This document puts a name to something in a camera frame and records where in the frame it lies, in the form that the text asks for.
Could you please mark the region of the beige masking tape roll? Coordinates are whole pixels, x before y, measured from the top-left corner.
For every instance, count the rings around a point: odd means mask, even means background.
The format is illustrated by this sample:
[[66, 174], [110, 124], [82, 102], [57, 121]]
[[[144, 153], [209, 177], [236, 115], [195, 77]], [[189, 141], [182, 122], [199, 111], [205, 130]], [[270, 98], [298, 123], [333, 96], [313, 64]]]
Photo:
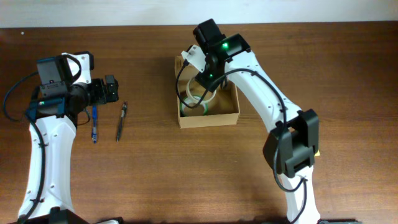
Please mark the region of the beige masking tape roll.
[[185, 92], [186, 92], [186, 94], [187, 94], [187, 98], [189, 99], [189, 100], [191, 100], [193, 103], [196, 103], [196, 104], [207, 104], [207, 103], [209, 103], [210, 101], [212, 101], [213, 100], [213, 98], [216, 96], [216, 90], [212, 93], [212, 95], [211, 95], [211, 97], [209, 98], [209, 99], [207, 99], [207, 100], [201, 100], [201, 97], [200, 96], [196, 96], [196, 95], [192, 95], [192, 93], [191, 93], [191, 90], [190, 90], [190, 84], [191, 84], [191, 82], [194, 80], [195, 78], [194, 77], [191, 77], [191, 79], [189, 79], [189, 81], [188, 81], [188, 83], [187, 83], [187, 85], [186, 85], [186, 90], [185, 90]]

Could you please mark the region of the green tape roll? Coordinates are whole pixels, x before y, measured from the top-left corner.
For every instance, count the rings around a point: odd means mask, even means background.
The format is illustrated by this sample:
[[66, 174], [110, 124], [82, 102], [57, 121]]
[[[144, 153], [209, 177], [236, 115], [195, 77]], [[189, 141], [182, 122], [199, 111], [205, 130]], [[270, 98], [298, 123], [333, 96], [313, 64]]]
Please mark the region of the green tape roll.
[[185, 97], [180, 103], [180, 113], [182, 116], [204, 116], [208, 112], [208, 105], [201, 104], [200, 106], [193, 108], [196, 102], [191, 100], [189, 97]]

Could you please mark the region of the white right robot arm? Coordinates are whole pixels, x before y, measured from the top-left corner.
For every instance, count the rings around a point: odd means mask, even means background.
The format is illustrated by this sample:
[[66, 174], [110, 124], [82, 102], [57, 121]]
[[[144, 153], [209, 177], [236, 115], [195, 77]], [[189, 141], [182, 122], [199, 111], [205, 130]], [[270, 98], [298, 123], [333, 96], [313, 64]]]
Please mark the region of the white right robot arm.
[[196, 66], [195, 80], [214, 92], [224, 80], [235, 84], [261, 117], [268, 132], [263, 155], [275, 182], [284, 191], [290, 223], [319, 223], [312, 186], [319, 146], [319, 118], [302, 110], [267, 76], [240, 34], [227, 37], [213, 19], [199, 24], [193, 35], [200, 51], [187, 61]]

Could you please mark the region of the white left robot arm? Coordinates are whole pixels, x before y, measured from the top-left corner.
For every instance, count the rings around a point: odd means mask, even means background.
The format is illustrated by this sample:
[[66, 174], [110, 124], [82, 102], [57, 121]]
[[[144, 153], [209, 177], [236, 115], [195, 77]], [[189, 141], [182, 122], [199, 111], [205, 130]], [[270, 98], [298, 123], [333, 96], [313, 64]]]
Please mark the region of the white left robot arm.
[[78, 115], [88, 106], [119, 99], [115, 77], [91, 78], [93, 69], [94, 56], [88, 51], [37, 61], [41, 84], [25, 112], [32, 153], [18, 223], [46, 218], [54, 208], [73, 211], [70, 164]]

